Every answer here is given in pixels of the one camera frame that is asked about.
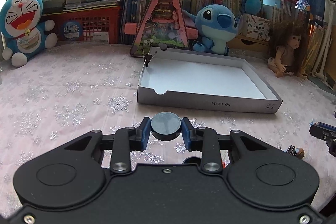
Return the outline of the black shallow round lid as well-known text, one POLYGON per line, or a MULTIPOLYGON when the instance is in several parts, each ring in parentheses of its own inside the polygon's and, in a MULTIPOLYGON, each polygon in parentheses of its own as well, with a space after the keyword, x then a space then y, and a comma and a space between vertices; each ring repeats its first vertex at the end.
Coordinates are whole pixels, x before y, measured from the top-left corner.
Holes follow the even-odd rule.
POLYGON ((183 164, 197 164, 200 165, 201 164, 201 158, 200 157, 188 157, 187 159, 185 159, 183 161, 183 164))

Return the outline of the brown walnut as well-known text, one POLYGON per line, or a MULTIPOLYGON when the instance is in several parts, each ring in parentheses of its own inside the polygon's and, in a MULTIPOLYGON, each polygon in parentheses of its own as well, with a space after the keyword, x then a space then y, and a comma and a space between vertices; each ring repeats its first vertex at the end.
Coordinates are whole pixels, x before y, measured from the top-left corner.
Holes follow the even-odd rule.
POLYGON ((302 148, 296 148, 294 156, 298 159, 303 159, 305 156, 305 151, 302 148))

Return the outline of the large black binder clip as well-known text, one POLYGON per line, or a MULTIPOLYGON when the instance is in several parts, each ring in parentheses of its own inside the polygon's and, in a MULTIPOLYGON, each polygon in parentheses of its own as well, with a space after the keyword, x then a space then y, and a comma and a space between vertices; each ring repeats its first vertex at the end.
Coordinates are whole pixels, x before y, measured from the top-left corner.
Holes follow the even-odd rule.
POLYGON ((285 150, 286 153, 296 157, 297 155, 297 149, 295 148, 295 146, 293 145, 290 145, 286 150, 285 150))

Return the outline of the white cardboard tray box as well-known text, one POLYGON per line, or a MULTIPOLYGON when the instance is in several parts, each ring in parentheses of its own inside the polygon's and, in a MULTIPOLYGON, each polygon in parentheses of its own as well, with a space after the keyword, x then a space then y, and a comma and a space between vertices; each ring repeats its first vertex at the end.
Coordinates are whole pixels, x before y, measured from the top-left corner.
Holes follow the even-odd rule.
POLYGON ((144 105, 274 114, 283 100, 244 59, 158 47, 143 64, 137 102, 144 105))

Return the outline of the pink snowflake tablecloth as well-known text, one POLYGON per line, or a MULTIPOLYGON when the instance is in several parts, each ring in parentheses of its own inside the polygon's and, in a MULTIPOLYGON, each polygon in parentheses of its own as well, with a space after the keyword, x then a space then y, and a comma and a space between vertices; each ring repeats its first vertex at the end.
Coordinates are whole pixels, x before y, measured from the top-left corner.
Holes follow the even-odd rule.
MULTIPOLYGON (((335 195, 335 158, 309 128, 312 122, 335 124, 335 96, 308 80, 275 77, 258 54, 230 54, 246 59, 282 98, 276 114, 176 108, 173 113, 220 134, 239 129, 278 148, 303 148, 320 178, 313 206, 324 207, 335 195)), ((137 103, 141 69, 142 60, 130 57, 128 47, 90 43, 52 48, 21 68, 1 63, 1 215, 20 208, 13 175, 25 162, 90 130, 113 134, 163 111, 137 103)))

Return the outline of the small black binder clip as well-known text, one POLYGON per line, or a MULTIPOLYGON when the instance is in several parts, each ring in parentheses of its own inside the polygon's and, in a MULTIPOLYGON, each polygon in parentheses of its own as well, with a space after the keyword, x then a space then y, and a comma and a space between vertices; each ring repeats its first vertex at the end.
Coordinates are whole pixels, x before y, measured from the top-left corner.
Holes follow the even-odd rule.
POLYGON ((157 54, 157 50, 152 50, 152 49, 144 50, 144 49, 142 49, 141 52, 142 52, 144 65, 147 68, 149 66, 149 63, 153 59, 153 57, 157 54))

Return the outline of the brown-haired baby doll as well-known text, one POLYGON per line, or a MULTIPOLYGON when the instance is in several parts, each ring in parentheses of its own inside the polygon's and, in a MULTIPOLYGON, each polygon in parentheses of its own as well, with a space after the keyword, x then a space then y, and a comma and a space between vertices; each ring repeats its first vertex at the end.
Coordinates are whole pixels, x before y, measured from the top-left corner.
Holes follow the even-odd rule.
POLYGON ((285 20, 272 30, 268 68, 276 77, 305 78, 302 64, 307 52, 307 31, 301 24, 285 20))

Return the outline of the wooden drawer shelf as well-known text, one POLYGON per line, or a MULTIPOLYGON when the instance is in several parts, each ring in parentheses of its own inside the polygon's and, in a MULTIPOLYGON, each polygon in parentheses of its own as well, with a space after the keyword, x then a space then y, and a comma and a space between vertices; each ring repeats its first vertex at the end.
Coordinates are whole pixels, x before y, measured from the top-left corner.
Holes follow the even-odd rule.
POLYGON ((263 40, 253 39, 238 35, 227 43, 230 49, 268 53, 269 43, 263 40))

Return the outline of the Stitch plush toy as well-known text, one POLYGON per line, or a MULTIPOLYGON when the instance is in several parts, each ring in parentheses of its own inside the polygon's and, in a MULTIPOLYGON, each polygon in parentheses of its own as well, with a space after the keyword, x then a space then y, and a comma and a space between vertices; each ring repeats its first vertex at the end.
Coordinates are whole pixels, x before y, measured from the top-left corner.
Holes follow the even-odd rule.
POLYGON ((190 18, 198 30, 198 38, 191 46, 193 51, 229 55, 227 43, 239 34, 239 23, 232 11, 224 5, 208 5, 197 15, 187 11, 183 14, 190 18))

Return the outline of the red plastic basket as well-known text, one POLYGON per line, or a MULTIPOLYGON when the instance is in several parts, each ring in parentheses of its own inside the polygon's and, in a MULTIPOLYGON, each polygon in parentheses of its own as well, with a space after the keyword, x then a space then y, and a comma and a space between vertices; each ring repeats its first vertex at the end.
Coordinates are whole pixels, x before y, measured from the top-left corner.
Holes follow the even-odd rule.
POLYGON ((106 6, 46 14, 42 16, 42 21, 54 21, 52 32, 57 35, 60 42, 117 44, 120 18, 120 6, 106 6))

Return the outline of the pink triangular toy house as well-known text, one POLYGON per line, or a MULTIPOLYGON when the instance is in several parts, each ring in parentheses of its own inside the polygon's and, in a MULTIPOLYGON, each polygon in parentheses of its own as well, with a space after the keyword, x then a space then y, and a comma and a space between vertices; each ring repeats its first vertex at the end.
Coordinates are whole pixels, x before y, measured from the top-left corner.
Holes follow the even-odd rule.
POLYGON ((197 29, 185 24, 180 0, 151 0, 141 21, 126 23, 124 33, 134 36, 132 57, 143 57, 152 47, 188 50, 189 40, 198 37, 197 29))

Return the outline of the white patterned cardboard box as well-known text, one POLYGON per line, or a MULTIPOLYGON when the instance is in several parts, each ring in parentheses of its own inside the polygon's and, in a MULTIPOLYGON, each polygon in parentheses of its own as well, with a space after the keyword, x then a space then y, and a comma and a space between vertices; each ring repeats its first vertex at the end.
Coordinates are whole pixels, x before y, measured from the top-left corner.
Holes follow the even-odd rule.
POLYGON ((270 20, 255 15, 243 14, 241 34, 248 38, 268 42, 270 40, 270 24, 270 20))

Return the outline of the Doraemon plush toy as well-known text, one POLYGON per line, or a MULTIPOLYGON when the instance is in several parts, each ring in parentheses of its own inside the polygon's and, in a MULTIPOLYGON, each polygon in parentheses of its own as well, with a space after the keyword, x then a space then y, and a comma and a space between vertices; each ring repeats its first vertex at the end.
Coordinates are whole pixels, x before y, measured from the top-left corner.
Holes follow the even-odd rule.
POLYGON ((8 38, 2 57, 13 67, 27 64, 42 50, 56 46, 53 20, 41 21, 42 0, 7 0, 1 9, 1 33, 8 38))

